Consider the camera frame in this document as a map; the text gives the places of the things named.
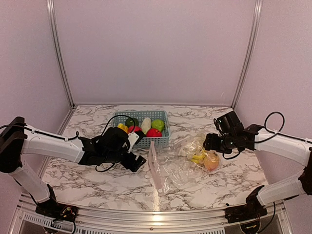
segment plastic wrap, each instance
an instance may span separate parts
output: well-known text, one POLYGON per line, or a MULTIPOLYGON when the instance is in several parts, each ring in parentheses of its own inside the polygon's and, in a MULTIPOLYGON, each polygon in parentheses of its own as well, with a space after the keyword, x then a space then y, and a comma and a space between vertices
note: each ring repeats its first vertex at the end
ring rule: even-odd
POLYGON ((209 171, 206 168, 211 163, 218 163, 219 157, 214 153, 202 152, 202 136, 190 137, 174 147, 155 147, 151 142, 149 150, 149 166, 155 187, 160 196, 187 186, 187 183, 195 182, 196 179, 205 176, 209 171), (205 154, 202 163, 192 162, 189 155, 196 155, 198 152, 205 154))
POLYGON ((191 162, 205 167, 209 172, 217 169, 221 163, 215 151, 206 151, 203 147, 205 134, 188 137, 176 144, 179 156, 187 157, 191 162))

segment marble table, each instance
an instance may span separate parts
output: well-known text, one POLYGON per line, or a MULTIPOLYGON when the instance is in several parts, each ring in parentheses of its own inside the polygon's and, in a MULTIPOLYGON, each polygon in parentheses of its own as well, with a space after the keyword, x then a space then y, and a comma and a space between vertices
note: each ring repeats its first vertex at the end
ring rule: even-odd
MULTIPOLYGON (((65 136, 92 138, 101 133, 114 112, 126 110, 165 110, 168 113, 174 146, 187 136, 199 132, 216 133, 213 119, 229 111, 226 107, 109 105, 78 106, 64 132, 65 136)), ((147 158, 148 150, 136 150, 147 158)), ((252 151, 244 151, 233 160, 222 159, 222 165, 203 172, 181 187, 173 187, 165 196, 155 189, 148 163, 132 173, 121 165, 105 173, 94 166, 82 166, 64 159, 51 159, 43 176, 59 202, 87 207, 133 211, 180 211, 224 207, 226 203, 244 203, 256 187, 267 185, 259 161, 252 151)))

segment pink wall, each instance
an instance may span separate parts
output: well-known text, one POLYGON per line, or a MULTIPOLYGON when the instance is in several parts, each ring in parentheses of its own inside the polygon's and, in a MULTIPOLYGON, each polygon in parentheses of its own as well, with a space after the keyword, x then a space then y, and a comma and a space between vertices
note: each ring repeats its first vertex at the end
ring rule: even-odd
MULTIPOLYGON (((69 106, 61 83, 49 28, 46 1, 0 3, 0 125, 16 116, 55 132, 69 106)), ((37 170, 42 157, 27 156, 37 170)), ((16 208, 20 187, 0 173, 0 233, 5 234, 16 208)))
MULTIPOLYGON (((283 132, 312 138, 312 1, 264 1, 259 35, 237 112, 248 126, 263 124, 267 114, 281 111, 283 132)), ((280 121, 271 121, 278 129, 280 121)), ((279 156, 257 156, 270 183, 302 167, 279 156)), ((311 233, 312 196, 286 202, 295 234, 311 233)))
POLYGON ((231 105, 255 1, 74 2, 55 9, 77 103, 231 105))

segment robotic arm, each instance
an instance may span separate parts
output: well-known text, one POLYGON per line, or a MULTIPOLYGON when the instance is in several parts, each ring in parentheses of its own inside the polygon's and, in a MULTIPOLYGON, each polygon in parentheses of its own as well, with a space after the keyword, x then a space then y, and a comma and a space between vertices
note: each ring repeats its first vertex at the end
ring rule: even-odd
MULTIPOLYGON (((291 199, 301 194, 312 195, 311 141, 273 132, 256 124, 244 128, 234 111, 219 117, 214 123, 221 136, 207 134, 204 142, 206 150, 216 150, 223 156, 231 154, 232 149, 238 149, 239 153, 245 149, 267 151, 294 160, 305 167, 303 171, 289 178, 256 188, 246 198, 246 205, 227 208, 225 217, 229 223, 266 215, 265 206, 269 203, 291 199)), ((225 159, 235 158, 239 153, 225 159)))
POLYGON ((36 212, 67 221, 75 221, 77 207, 56 201, 53 189, 43 183, 21 154, 37 154, 63 158, 81 165, 120 163, 136 172, 145 162, 131 150, 144 137, 141 131, 126 134, 120 128, 108 128, 93 139, 67 138, 26 125, 17 117, 0 134, 0 171, 8 173, 31 195, 36 202, 36 212))

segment blue plastic basket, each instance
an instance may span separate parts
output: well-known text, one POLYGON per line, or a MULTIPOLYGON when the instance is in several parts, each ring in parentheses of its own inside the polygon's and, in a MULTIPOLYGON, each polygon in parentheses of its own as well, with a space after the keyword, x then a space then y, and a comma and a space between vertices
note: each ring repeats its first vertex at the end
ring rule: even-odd
MULTIPOLYGON (((151 120, 155 119, 161 119, 165 123, 165 128, 161 132, 161 137, 144 137, 137 145, 135 145, 135 148, 149 148, 151 145, 151 141, 155 142, 155 145, 162 145, 166 146, 169 143, 169 137, 171 135, 170 132, 170 125, 168 121, 168 115, 165 111, 122 111, 122 112, 116 112, 114 114, 116 115, 126 115, 130 117, 137 118, 139 121, 139 127, 141 127, 142 121, 149 117, 151 120)), ((117 127, 119 123, 125 124, 127 120, 127 117, 124 116, 118 116, 113 119, 112 126, 117 127)))

